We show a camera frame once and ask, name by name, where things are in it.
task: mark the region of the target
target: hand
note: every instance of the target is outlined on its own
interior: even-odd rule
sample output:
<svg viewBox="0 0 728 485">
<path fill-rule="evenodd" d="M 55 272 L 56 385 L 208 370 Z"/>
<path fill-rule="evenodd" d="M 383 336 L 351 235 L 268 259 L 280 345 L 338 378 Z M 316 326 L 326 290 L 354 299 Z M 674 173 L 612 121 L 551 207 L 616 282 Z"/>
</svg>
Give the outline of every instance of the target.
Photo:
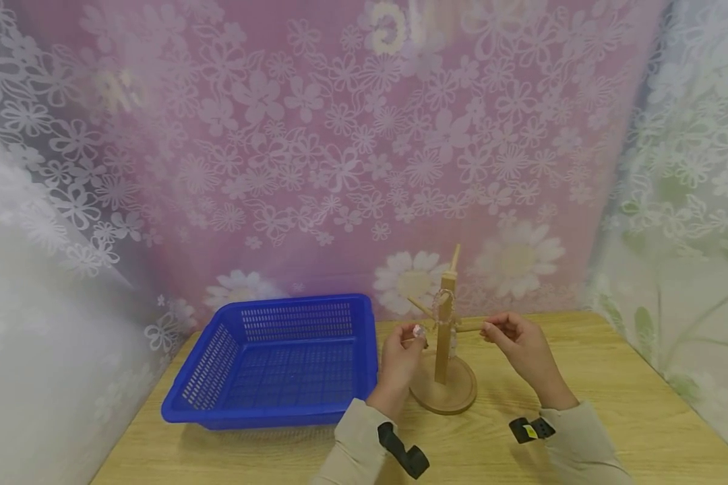
<svg viewBox="0 0 728 485">
<path fill-rule="evenodd" d="M 579 405 L 536 323 L 518 313 L 499 313 L 485 319 L 480 335 L 502 349 L 514 370 L 537 393 L 543 408 L 566 410 Z"/>
<path fill-rule="evenodd" d="M 402 323 L 394 328 L 383 343 L 383 356 L 380 358 L 380 379 L 375 389 L 366 399 L 369 407 L 379 410 L 391 420 L 396 420 L 404 407 L 410 390 L 410 381 L 415 375 L 421 360 L 426 339 L 413 337 L 412 329 L 416 323 Z"/>
</svg>

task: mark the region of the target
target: pink floral backdrop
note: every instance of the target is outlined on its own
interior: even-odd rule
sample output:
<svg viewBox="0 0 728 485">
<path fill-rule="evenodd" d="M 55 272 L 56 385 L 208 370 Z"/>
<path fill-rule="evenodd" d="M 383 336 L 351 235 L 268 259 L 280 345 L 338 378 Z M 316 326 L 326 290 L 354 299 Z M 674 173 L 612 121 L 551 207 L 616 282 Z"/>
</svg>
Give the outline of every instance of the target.
<svg viewBox="0 0 728 485">
<path fill-rule="evenodd" d="M 0 138 L 92 243 L 68 268 L 196 325 L 331 292 L 414 316 L 456 243 L 465 315 L 574 308 L 662 7 L 13 3 Z"/>
</svg>

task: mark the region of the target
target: beaded string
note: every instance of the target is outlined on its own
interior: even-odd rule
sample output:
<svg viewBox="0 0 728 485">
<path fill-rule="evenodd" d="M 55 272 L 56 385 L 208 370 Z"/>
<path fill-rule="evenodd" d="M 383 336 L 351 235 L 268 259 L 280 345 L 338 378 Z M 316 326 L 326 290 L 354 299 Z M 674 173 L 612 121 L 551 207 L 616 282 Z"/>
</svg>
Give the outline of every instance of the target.
<svg viewBox="0 0 728 485">
<path fill-rule="evenodd" d="M 443 321 L 441 321 L 439 318 L 439 301 L 442 295 L 447 295 L 450 299 L 450 316 L 447 318 L 447 320 Z M 431 314 L 434 316 L 434 328 L 436 328 L 437 325 L 450 325 L 451 323 L 453 323 L 456 316 L 456 295 L 454 295 L 453 292 L 451 290 L 448 290 L 447 288 L 440 288 L 434 296 L 434 300 L 431 301 Z M 453 323 L 450 328 L 450 358 L 456 356 L 457 343 L 458 340 L 456 339 L 456 325 L 455 323 Z"/>
</svg>

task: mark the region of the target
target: round wooden base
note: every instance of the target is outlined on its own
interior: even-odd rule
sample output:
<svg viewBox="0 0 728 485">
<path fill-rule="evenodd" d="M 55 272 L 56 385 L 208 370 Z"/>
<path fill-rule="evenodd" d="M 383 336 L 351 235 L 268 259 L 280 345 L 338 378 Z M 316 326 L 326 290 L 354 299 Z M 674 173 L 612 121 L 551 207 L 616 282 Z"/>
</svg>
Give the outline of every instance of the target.
<svg viewBox="0 0 728 485">
<path fill-rule="evenodd" d="M 460 358 L 448 361 L 445 384 L 434 381 L 435 352 L 425 352 L 410 384 L 410 393 L 419 404 L 436 414 L 459 414 L 469 409 L 477 397 L 477 379 Z"/>
</svg>

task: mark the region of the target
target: left hand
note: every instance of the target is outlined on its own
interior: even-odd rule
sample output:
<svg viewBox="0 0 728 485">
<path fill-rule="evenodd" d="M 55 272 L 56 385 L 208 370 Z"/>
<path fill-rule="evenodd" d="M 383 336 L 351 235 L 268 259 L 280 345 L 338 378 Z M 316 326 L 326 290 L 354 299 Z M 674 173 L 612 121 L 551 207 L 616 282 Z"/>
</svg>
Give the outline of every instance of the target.
<svg viewBox="0 0 728 485">
<path fill-rule="evenodd" d="M 426 344 L 424 337 L 406 342 L 413 338 L 412 331 L 416 325 L 402 323 L 386 338 L 380 359 L 380 379 L 369 399 L 366 399 L 369 407 L 379 410 L 391 420 L 395 420 L 404 407 L 410 381 Z"/>
</svg>

